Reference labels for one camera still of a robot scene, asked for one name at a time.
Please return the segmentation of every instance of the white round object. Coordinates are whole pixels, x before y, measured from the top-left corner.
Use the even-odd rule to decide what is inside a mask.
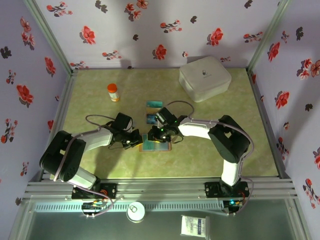
[[[126,210],[127,218],[134,223],[140,223],[145,216],[146,210],[142,203],[135,201]]]

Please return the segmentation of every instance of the white label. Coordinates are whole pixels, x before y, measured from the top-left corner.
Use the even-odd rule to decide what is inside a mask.
[[[116,92],[114,92],[114,93],[109,92],[109,95],[110,95],[111,100],[114,100],[114,99],[118,99],[118,98],[119,98],[119,93],[118,93],[118,91],[116,91]]]
[[[182,216],[181,234],[205,238],[206,219],[192,216]]]

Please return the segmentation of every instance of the white plastic container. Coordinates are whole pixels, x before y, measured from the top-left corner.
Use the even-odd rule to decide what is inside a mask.
[[[228,90],[231,75],[213,56],[180,67],[179,82],[196,103]]]

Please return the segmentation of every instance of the orange bottle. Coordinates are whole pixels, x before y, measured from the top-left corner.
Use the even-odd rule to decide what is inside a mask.
[[[117,85],[114,83],[111,83],[108,85],[107,89],[108,89],[111,101],[118,102],[120,100],[120,95],[118,92]]]

